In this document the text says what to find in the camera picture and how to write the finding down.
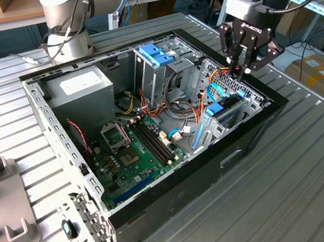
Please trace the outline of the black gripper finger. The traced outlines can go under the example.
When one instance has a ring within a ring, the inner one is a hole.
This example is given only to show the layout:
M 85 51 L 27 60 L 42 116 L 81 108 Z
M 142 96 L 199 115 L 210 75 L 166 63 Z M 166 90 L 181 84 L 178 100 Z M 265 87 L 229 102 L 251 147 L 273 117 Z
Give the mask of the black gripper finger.
M 245 75 L 258 71 L 274 59 L 284 53 L 284 47 L 279 45 L 274 39 L 269 43 L 259 47 L 258 45 L 246 46 L 237 49 L 236 55 L 240 57 L 242 51 L 245 52 L 243 63 L 239 64 L 239 59 L 233 60 L 235 78 L 242 80 Z
M 236 45 L 233 39 L 233 28 L 231 23 L 223 23 L 219 26 L 221 49 L 223 53 L 227 54 L 227 67 L 228 74 L 235 73 L 236 67 L 238 65 L 238 53 L 236 51 Z

